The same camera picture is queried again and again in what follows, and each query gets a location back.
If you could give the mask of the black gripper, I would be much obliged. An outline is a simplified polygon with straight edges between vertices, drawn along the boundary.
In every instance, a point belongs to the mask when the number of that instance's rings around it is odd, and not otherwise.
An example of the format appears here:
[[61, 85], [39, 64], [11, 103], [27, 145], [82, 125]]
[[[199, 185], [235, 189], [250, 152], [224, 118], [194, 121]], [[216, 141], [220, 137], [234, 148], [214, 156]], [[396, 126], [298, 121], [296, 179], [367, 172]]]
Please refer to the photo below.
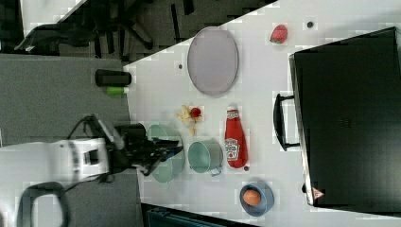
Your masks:
[[111, 172], [133, 168], [148, 176], [161, 162], [182, 152], [183, 146], [178, 145], [178, 140], [155, 138], [149, 141], [146, 137], [137, 136], [115, 138], [108, 145]]

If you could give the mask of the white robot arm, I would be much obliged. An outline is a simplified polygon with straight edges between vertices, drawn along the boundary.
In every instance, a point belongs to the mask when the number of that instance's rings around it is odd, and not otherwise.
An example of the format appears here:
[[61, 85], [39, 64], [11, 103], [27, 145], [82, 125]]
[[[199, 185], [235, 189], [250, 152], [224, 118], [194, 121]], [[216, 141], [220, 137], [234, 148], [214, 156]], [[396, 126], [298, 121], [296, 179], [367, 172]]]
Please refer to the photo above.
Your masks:
[[84, 138], [1, 148], [1, 227], [68, 227], [66, 191], [85, 181], [107, 182], [135, 168], [148, 176], [183, 152], [179, 136], [147, 136], [140, 124], [110, 126], [95, 115], [80, 119]]

